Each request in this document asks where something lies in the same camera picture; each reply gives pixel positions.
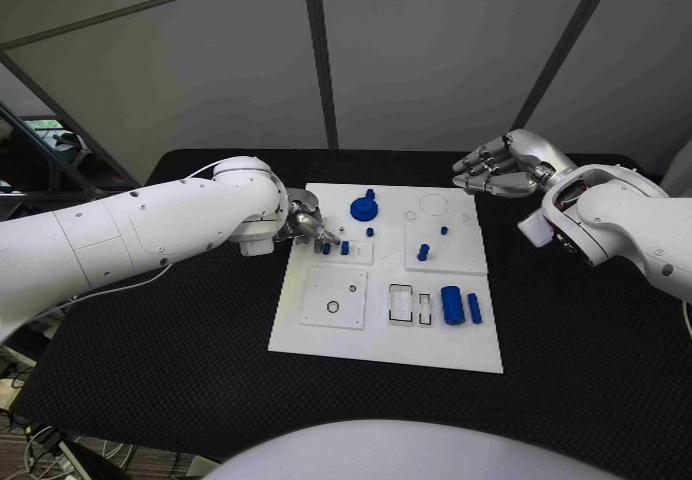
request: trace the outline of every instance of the robotic hand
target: robotic hand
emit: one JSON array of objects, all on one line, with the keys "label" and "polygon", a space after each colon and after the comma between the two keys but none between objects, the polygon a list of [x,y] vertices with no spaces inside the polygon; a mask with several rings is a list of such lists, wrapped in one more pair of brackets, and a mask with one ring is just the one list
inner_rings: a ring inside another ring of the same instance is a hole
[{"label": "robotic hand", "polygon": [[577,168],[536,134],[515,130],[453,166],[467,193],[517,198],[545,192],[541,208],[519,222],[536,247],[556,238],[566,250],[600,265],[616,255],[637,266],[649,283],[692,302],[692,199],[620,166]]},{"label": "robotic hand", "polygon": [[213,180],[184,178],[0,223],[0,342],[59,302],[226,240],[254,256],[293,237],[340,243],[316,196],[285,188],[251,157],[218,162]]}]

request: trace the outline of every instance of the black table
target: black table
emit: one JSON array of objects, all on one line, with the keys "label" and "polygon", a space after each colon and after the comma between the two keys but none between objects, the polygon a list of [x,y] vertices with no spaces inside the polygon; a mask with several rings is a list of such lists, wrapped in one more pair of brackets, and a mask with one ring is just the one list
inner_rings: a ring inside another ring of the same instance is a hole
[{"label": "black table", "polygon": [[[242,154],[295,187],[448,187],[461,156],[174,151],[150,183]],[[572,158],[631,164],[620,156]],[[626,260],[591,268],[556,245],[532,247],[516,222],[539,200],[477,196],[503,375],[268,352],[290,244],[254,258],[226,244],[153,284],[73,307],[16,413],[84,435],[219,458],[324,422],[421,420],[523,440],[627,478],[692,478],[680,302]]]}]

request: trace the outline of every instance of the rectangular slot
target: rectangular slot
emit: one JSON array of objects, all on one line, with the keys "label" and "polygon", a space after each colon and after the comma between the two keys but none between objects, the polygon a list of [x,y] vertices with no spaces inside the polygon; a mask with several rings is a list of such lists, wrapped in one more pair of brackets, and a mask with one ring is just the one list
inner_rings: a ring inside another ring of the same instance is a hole
[{"label": "rectangular slot", "polygon": [[389,285],[389,323],[392,325],[414,324],[414,287]]},{"label": "rectangular slot", "polygon": [[418,325],[421,325],[421,327],[431,327],[432,315],[430,313],[430,294],[428,293],[421,293],[418,295],[418,305],[419,305]]}]

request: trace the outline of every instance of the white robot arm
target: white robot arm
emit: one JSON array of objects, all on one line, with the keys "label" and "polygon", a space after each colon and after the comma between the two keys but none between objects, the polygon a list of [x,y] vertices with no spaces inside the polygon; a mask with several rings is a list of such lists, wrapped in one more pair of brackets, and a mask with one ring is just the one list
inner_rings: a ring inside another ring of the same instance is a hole
[{"label": "white robot arm", "polygon": [[536,134],[515,130],[453,167],[468,193],[503,197],[545,192],[541,208],[519,222],[536,247],[555,237],[592,265],[616,255],[637,266],[649,283],[692,302],[692,199],[620,166],[578,168]]},{"label": "white robot arm", "polygon": [[219,162],[213,180],[186,178],[0,223],[0,342],[59,302],[226,240],[252,256],[293,237],[339,244],[314,195],[287,189],[251,157]]}]

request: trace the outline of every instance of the blue object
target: blue object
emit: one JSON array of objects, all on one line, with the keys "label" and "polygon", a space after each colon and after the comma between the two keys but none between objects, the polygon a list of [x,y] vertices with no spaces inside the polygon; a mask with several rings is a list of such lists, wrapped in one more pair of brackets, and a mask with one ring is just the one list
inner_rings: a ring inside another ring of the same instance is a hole
[{"label": "blue object", "polygon": [[447,325],[461,325],[464,319],[464,306],[461,305],[461,292],[458,287],[444,287],[443,293],[443,310],[444,310],[444,323]]},{"label": "blue object", "polygon": [[350,204],[350,216],[359,222],[368,222],[378,216],[378,202],[372,188],[365,192],[365,197],[356,198]]},{"label": "blue object", "polygon": [[424,243],[418,252],[418,260],[424,262],[428,259],[430,245]]},{"label": "blue object", "polygon": [[471,311],[471,321],[479,325],[483,323],[483,318],[480,318],[479,297],[474,293],[468,294],[468,310]]}]

